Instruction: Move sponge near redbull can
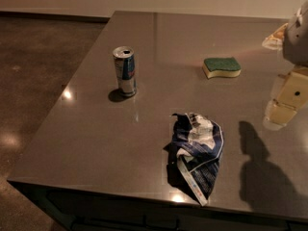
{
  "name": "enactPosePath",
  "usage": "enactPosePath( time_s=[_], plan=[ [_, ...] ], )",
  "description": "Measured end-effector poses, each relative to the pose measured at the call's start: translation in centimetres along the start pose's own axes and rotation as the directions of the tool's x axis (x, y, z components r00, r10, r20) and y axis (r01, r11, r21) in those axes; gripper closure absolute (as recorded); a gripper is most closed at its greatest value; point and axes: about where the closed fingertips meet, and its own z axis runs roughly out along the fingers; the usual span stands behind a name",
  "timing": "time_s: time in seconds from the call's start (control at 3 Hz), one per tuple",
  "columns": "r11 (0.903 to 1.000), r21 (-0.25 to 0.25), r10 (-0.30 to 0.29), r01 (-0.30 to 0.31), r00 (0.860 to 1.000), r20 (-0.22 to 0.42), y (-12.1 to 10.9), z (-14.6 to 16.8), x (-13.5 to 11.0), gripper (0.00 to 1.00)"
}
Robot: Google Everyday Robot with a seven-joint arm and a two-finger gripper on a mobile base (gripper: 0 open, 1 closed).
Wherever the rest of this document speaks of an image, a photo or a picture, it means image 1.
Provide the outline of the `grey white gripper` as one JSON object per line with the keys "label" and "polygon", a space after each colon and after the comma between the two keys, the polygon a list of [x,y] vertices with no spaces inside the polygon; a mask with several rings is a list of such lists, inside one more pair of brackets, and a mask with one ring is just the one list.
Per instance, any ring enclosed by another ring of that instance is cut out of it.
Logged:
{"label": "grey white gripper", "polygon": [[297,64],[287,75],[279,74],[265,109],[264,126],[271,131],[284,128],[308,103],[308,1],[285,23],[266,37],[262,46],[281,50],[283,57]]}

